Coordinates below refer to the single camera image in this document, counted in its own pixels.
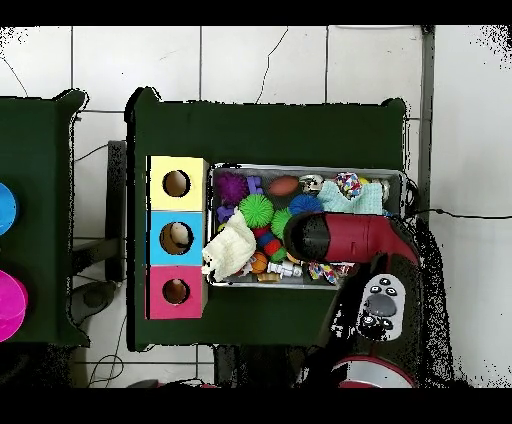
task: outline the purple spiky ball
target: purple spiky ball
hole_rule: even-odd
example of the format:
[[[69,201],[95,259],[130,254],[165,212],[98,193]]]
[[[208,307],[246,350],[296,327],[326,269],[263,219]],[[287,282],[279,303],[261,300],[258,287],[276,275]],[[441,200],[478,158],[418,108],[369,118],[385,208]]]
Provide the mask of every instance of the purple spiky ball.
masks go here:
[[[243,175],[223,172],[216,178],[217,194],[225,205],[236,206],[249,195],[247,179]]]

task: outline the pink cylinder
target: pink cylinder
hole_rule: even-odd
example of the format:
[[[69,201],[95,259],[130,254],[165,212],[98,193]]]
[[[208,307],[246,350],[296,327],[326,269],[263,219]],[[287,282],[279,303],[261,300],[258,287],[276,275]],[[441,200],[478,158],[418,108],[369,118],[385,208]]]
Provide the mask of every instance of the pink cylinder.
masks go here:
[[[21,281],[0,271],[0,342],[19,330],[27,304],[28,293]]]

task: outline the blue box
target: blue box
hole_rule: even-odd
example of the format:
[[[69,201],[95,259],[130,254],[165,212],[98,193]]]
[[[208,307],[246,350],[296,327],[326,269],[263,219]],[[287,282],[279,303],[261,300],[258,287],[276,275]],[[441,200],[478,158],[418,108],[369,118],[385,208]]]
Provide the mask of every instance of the blue box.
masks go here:
[[[192,244],[182,254],[167,253],[160,244],[160,233],[170,223],[183,223],[192,231]],[[202,265],[204,221],[202,212],[151,211],[149,261],[151,265]]]

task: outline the shape sorter box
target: shape sorter box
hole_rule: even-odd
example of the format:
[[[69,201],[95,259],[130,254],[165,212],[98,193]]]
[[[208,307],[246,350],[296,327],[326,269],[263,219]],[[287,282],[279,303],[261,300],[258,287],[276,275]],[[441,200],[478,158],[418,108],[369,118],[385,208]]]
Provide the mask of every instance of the shape sorter box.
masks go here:
[[[202,250],[204,246],[204,214],[201,212],[151,211],[151,228],[149,230],[149,263],[154,265],[203,265]],[[184,225],[188,231],[188,248],[175,249],[175,254],[168,253],[164,247],[173,243],[170,229],[174,224]]]
[[[150,156],[151,210],[202,212],[206,205],[206,176],[208,163],[201,158]],[[186,185],[184,192],[171,193],[168,177],[181,174]]]
[[[165,286],[180,280],[187,286],[183,303],[173,304],[164,295]],[[149,319],[201,318],[208,298],[200,266],[152,266],[149,269]]]

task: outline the green spiky ball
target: green spiky ball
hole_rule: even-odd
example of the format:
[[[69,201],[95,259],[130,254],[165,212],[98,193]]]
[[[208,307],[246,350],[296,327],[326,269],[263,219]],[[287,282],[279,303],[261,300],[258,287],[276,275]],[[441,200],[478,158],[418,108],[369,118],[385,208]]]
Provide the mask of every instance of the green spiky ball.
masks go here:
[[[288,208],[285,208],[276,211],[274,217],[272,218],[272,232],[281,241],[283,240],[284,227],[286,226],[286,223],[289,221],[291,217],[292,214],[290,213],[290,210]]]
[[[270,262],[274,262],[277,264],[277,263],[282,262],[285,259],[286,259],[286,249],[284,247],[281,247],[281,248],[279,248],[279,250],[276,253],[274,253],[270,257]]]
[[[250,194],[238,207],[249,228],[264,227],[274,216],[274,206],[263,194]]]

